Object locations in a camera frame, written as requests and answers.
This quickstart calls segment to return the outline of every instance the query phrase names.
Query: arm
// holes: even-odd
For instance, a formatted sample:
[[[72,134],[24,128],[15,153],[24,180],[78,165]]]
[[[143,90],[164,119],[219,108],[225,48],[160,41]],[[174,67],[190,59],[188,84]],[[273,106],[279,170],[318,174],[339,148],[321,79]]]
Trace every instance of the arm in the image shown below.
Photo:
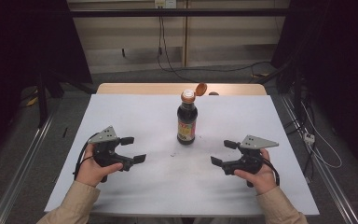
[[[94,145],[88,145],[84,158],[92,156]],[[95,187],[104,176],[120,170],[123,164],[101,167],[93,158],[84,160],[76,180],[69,188],[62,204],[45,214],[37,223],[87,223],[90,211],[100,191]]]
[[[269,160],[269,153],[265,149],[261,149],[261,155]],[[266,164],[263,164],[255,175],[243,170],[236,170],[234,174],[254,184],[257,200],[266,217],[266,223],[308,223],[305,216],[293,207],[283,191],[276,185],[274,174]]]

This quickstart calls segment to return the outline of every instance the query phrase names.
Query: human hand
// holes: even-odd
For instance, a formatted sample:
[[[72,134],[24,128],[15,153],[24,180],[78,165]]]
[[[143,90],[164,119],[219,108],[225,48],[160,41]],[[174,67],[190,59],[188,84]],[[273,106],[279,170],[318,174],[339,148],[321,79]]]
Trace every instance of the human hand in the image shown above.
[[[80,165],[79,172],[76,177],[76,181],[96,187],[104,176],[112,174],[118,170],[123,168],[122,163],[115,163],[110,166],[101,167],[93,158],[92,158],[92,150],[94,149],[94,145],[88,144],[86,150],[84,152],[83,161]]]
[[[260,149],[260,152],[263,158],[269,161],[269,152],[264,148]],[[249,182],[252,182],[257,194],[267,193],[268,191],[277,187],[275,183],[275,177],[271,168],[269,168],[264,163],[260,171],[255,175],[243,170],[235,170],[234,175],[239,176],[240,178],[245,179]]]

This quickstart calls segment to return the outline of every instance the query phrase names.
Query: bottle cap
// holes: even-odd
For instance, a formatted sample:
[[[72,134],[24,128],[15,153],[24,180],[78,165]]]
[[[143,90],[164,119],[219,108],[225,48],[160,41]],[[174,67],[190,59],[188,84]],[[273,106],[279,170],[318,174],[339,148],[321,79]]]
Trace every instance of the bottle cap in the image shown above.
[[[206,89],[208,89],[208,86],[206,85],[206,83],[201,82],[196,88],[196,95],[202,96],[206,92]]]
[[[190,104],[196,100],[196,95],[192,90],[185,90],[182,92],[181,98],[183,102]]]

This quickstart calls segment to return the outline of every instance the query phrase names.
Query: dark background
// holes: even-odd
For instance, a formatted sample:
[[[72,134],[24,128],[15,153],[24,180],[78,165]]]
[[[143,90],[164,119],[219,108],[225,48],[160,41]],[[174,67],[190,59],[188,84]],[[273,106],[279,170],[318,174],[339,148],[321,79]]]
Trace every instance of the dark background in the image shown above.
[[[295,66],[358,159],[358,1],[293,0],[290,7],[316,10],[286,19],[271,62],[276,67],[287,62],[312,18],[322,18]],[[36,85],[41,74],[48,84],[60,81],[54,73],[91,82],[73,20],[33,13],[36,9],[69,10],[63,0],[0,1],[0,134],[16,112],[21,90]],[[293,82],[293,70],[284,76]]]

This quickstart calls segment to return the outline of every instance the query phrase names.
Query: beige sleeve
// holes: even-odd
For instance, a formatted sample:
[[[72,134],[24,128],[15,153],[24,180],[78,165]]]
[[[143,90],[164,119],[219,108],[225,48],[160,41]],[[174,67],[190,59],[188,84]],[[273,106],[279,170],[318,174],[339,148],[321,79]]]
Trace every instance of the beige sleeve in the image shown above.
[[[45,214],[37,223],[87,223],[99,195],[98,189],[74,181],[62,204]]]
[[[257,200],[268,224],[308,223],[305,216],[293,207],[279,187],[258,195]]]

